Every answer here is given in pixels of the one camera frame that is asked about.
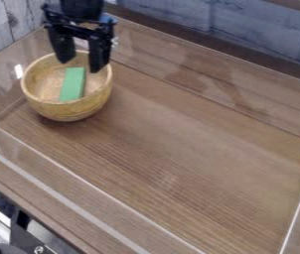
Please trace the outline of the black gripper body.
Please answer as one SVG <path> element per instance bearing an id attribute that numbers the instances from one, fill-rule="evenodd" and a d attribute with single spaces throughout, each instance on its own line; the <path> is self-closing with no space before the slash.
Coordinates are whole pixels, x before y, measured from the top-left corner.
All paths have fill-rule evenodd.
<path id="1" fill-rule="evenodd" d="M 46 2 L 42 5 L 46 29 L 61 37 L 113 40 L 117 20 L 104 12 L 104 8 L 104 0 Z"/>

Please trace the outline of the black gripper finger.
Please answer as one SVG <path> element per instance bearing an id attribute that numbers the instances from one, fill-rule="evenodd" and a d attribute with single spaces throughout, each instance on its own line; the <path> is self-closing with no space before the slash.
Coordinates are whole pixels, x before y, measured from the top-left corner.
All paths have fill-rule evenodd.
<path id="1" fill-rule="evenodd" d="M 75 40 L 54 27 L 49 28 L 49 36 L 58 60 L 66 64 L 75 57 Z"/>
<path id="2" fill-rule="evenodd" d="M 90 72 L 98 73 L 110 61 L 112 38 L 108 36 L 89 38 Z"/>

